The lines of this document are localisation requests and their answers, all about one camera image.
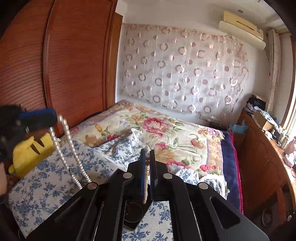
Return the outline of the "black jewelry box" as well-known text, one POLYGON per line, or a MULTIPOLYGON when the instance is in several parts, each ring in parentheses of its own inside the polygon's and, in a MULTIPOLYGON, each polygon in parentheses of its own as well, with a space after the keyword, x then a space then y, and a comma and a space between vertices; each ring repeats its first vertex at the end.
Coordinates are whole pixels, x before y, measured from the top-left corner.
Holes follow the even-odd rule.
POLYGON ((151 204, 151 200, 148 200, 146 204, 143 204, 142 201, 126 202, 125 218, 123 223, 124 227, 128 230, 135 231, 151 204))

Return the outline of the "dark blue red blanket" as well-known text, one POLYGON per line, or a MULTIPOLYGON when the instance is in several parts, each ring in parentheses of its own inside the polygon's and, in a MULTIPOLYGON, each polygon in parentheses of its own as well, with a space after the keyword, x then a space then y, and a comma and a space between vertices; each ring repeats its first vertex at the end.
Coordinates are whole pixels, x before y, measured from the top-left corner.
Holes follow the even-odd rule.
POLYGON ((223 174, 230 192, 227 194, 227 201, 243 213, 243 197, 239 163, 237 152, 234 147, 233 133, 222 131, 224 139, 221 141, 223 157, 223 174))

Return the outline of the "pink floral bed blanket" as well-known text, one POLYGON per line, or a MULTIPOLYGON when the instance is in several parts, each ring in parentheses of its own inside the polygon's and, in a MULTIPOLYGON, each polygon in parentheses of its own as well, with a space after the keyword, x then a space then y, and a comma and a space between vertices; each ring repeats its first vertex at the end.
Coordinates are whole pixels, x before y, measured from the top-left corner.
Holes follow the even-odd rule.
POLYGON ((155 152, 156 160, 198 171, 201 176, 223 174, 221 131, 188 123, 142 105, 122 100, 70 130, 72 137, 89 147, 98 147, 128 133, 155 152))

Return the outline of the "wooden headboard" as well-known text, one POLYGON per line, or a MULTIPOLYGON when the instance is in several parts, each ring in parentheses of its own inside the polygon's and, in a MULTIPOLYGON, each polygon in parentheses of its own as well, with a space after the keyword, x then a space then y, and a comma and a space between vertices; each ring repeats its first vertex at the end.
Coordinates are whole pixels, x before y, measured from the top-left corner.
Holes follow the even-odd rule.
POLYGON ((70 127, 115 102, 117 1, 1 1, 1 104, 53 108, 70 127))

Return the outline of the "blue floral white quilt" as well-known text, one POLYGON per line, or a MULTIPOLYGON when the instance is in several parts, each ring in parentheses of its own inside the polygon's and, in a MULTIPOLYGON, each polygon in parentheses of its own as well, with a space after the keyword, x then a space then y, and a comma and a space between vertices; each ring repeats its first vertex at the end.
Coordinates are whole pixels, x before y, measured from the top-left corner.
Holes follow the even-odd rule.
MULTIPOLYGON (((141 149, 150 150, 139 139, 138 131, 132 129, 96 148, 79 141, 74 142, 78 157, 91 180, 102 184, 116 171, 126 171, 129 163, 138 159, 141 149)), ((10 191, 9 207, 23 234, 27 237, 43 221, 68 201, 78 187, 70 177, 73 173, 82 185, 83 175, 68 145, 61 149, 65 161, 57 153, 52 153, 22 178, 10 191)), ((185 182, 208 183, 222 197, 229 193, 224 174, 201 176, 191 168, 172 165, 169 171, 185 182)), ((135 231, 125 228, 123 240, 172 240, 171 216, 168 202, 154 202, 150 205, 135 231)))

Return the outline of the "wooden sideboard cabinet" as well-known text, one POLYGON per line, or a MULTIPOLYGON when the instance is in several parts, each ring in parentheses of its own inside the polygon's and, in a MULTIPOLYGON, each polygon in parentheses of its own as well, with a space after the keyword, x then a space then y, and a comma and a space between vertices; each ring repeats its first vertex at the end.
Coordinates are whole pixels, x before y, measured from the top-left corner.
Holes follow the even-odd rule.
POLYGON ((295 171, 285 164, 283 150, 245 111, 238 119, 242 123, 248 127, 238 150, 244 214, 254 218, 277 203, 280 222, 286 222, 295 213, 295 171))

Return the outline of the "teal tissue bag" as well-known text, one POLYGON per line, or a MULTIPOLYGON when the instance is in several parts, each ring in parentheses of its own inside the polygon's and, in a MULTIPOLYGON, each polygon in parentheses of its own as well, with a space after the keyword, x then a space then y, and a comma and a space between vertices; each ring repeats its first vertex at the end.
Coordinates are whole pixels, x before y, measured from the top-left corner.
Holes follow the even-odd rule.
POLYGON ((245 132, 247 131, 248 126, 245 124, 245 120, 242 121, 241 125, 238 124, 229 124, 229 130, 232 133, 239 133, 239 134, 245 134, 245 132))

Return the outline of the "cardboard box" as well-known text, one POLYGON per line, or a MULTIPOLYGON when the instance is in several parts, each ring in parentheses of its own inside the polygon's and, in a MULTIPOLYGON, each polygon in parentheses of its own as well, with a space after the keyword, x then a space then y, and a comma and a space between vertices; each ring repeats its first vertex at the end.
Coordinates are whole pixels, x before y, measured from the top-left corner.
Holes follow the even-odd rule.
POLYGON ((271 131, 274 128, 274 126, 261 114, 259 110, 254 113, 253 119, 256 124, 265 131, 271 131))

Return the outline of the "pink figurine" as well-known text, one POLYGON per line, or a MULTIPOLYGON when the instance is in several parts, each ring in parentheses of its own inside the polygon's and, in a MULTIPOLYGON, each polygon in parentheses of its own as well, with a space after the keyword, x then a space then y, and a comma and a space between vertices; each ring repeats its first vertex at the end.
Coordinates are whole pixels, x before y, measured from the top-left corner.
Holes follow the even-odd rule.
POLYGON ((288 143, 285 148, 285 163, 292 168, 295 165, 295 137, 288 143))

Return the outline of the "pink circle lace curtain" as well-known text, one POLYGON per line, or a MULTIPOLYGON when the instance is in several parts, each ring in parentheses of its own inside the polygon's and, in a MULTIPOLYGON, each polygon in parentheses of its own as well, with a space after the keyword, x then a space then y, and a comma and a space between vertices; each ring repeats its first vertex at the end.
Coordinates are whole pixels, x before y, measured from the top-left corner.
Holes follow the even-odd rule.
POLYGON ((121 92, 179 112, 224 119, 248 80, 243 45, 221 35, 125 24, 121 92))

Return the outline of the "beige window curtain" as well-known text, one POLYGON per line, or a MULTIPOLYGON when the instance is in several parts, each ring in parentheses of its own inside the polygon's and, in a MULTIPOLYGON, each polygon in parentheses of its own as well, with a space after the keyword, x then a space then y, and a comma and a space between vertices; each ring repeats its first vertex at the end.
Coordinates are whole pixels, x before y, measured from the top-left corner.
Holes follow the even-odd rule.
POLYGON ((270 96, 267 105, 267 112, 273 114, 275 104, 275 92, 280 79, 281 49, 280 36, 275 29, 267 32, 269 41, 269 64, 270 64, 270 96))

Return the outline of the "white air conditioner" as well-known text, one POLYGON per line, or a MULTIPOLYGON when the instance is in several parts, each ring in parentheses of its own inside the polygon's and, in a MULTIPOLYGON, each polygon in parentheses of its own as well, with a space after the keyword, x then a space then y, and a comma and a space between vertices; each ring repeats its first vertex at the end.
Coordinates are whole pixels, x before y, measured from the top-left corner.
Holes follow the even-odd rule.
POLYGON ((264 50, 266 47, 262 29, 228 11, 223 12, 222 20, 219 22, 219 30, 241 39, 259 50, 264 50))

